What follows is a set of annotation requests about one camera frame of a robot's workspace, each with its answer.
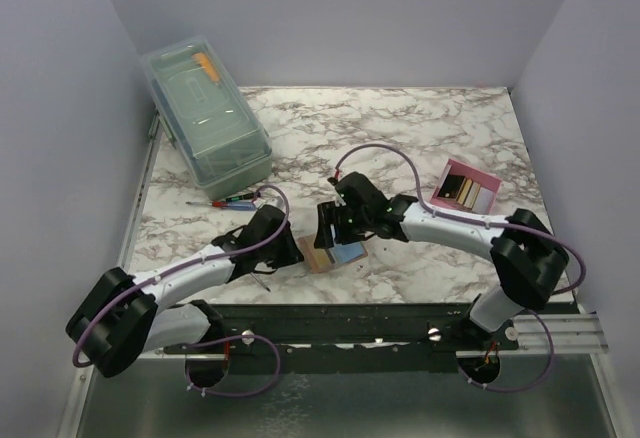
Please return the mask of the gold credit card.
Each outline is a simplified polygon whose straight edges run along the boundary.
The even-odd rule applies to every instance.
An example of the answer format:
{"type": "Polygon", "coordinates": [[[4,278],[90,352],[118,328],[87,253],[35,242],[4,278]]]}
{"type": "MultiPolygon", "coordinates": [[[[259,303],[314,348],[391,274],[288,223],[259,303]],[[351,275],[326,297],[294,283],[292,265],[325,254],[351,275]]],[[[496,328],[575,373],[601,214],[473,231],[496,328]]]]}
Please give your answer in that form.
{"type": "Polygon", "coordinates": [[[322,273],[333,266],[333,262],[326,250],[311,248],[308,252],[307,262],[313,273],[322,273]]]}

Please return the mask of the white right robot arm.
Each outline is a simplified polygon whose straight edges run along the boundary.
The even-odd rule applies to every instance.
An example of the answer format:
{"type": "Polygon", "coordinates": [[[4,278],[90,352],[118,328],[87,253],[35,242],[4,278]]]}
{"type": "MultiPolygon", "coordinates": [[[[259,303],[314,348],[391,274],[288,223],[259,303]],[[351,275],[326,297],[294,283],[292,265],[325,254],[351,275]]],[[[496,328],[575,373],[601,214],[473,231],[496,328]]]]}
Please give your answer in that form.
{"type": "Polygon", "coordinates": [[[520,312],[543,309],[568,265],[565,248],[529,210],[504,216],[429,208],[416,196],[386,197],[358,172],[330,182],[336,197],[317,206],[315,248],[377,237],[437,244],[494,265],[497,285],[470,305],[460,324],[461,340],[471,349],[493,342],[520,312]]]}

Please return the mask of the tan leather card holder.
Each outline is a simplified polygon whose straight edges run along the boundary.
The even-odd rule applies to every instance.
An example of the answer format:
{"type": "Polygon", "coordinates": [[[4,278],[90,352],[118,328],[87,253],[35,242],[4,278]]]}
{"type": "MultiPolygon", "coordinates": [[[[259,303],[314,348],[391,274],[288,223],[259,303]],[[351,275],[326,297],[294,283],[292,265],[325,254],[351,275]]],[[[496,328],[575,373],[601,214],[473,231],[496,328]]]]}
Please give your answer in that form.
{"type": "MultiPolygon", "coordinates": [[[[307,256],[308,256],[309,250],[311,248],[314,248],[313,246],[314,239],[315,239],[315,235],[303,236],[297,239],[298,247],[304,256],[305,263],[308,265],[308,267],[309,267],[309,264],[307,262],[307,256]]],[[[336,245],[331,249],[324,249],[324,250],[327,251],[327,253],[331,258],[331,261],[333,262],[332,268],[329,270],[326,270],[325,272],[329,272],[343,265],[347,265],[352,262],[358,261],[360,259],[365,258],[368,255],[366,249],[361,243],[352,243],[349,245],[336,245]]]]}

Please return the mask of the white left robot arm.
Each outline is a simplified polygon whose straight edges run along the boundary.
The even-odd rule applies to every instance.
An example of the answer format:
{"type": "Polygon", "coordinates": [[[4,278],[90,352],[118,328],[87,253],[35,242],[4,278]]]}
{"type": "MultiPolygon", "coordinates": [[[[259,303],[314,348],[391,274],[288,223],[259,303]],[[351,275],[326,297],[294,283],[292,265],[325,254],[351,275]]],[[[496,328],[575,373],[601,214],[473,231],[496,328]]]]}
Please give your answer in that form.
{"type": "Polygon", "coordinates": [[[248,224],[186,259],[139,274],[112,268],[66,325],[75,343],[72,363],[77,368],[93,365],[104,377],[113,377],[143,352],[156,317],[181,300],[250,275],[260,264],[277,270],[302,260],[289,213],[264,205],[248,224]]]}

